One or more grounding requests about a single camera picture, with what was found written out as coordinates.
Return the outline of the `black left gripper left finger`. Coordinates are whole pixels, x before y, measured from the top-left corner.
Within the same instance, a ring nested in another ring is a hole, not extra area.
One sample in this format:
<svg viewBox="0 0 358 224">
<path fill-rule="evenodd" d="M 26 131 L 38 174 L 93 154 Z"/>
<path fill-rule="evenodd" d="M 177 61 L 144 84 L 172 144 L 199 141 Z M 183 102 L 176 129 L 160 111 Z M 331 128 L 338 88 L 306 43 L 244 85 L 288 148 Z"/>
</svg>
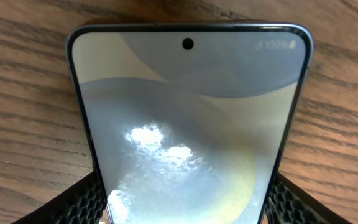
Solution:
<svg viewBox="0 0 358 224">
<path fill-rule="evenodd" d="M 106 208 L 95 171 L 13 224 L 97 224 Z"/>
</svg>

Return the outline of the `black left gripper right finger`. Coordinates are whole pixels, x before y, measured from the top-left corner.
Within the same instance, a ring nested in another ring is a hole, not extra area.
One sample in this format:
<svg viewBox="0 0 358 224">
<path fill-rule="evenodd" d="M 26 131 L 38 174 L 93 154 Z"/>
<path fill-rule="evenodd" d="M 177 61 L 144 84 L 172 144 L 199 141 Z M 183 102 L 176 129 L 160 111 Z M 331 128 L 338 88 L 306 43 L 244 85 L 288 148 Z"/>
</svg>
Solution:
<svg viewBox="0 0 358 224">
<path fill-rule="evenodd" d="M 268 224 L 351 224 L 278 173 L 265 204 Z"/>
</svg>

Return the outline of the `black Samsung Galaxy smartphone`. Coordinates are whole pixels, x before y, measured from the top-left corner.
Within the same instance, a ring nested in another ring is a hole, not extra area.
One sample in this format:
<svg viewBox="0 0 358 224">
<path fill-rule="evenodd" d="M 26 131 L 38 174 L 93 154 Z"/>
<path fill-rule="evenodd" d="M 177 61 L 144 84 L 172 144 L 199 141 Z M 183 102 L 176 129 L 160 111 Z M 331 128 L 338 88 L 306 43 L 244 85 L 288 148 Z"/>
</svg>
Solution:
<svg viewBox="0 0 358 224">
<path fill-rule="evenodd" d="M 313 57 L 298 24 L 93 24 L 67 62 L 112 223 L 260 223 Z"/>
</svg>

